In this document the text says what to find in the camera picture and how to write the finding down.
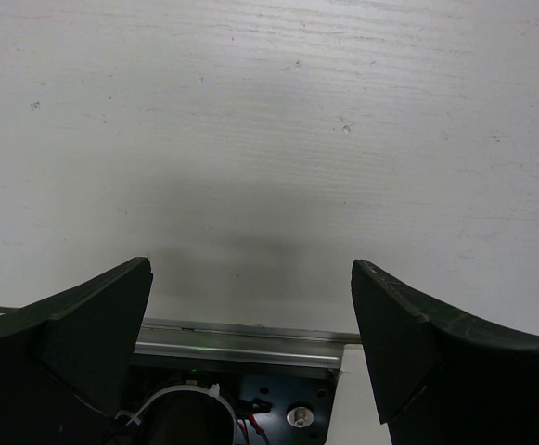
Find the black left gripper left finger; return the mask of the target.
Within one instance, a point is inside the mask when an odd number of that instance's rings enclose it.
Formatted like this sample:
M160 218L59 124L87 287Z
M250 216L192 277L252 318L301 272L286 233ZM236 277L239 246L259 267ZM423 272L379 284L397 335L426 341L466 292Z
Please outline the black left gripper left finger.
M122 390L152 285L133 258L0 315L0 444L98 444Z

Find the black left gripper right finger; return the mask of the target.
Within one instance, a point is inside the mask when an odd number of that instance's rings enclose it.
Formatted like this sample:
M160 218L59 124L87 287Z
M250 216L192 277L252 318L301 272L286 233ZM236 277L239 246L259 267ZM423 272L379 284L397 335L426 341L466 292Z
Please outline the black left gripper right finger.
M539 336L486 321L357 260L353 307L394 444L539 444Z

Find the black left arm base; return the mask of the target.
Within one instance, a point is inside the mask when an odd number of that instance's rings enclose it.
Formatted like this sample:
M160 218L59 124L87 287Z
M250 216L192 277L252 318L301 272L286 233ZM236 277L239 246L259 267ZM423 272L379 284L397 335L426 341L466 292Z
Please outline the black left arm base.
M140 356L114 444L323 444L331 369Z

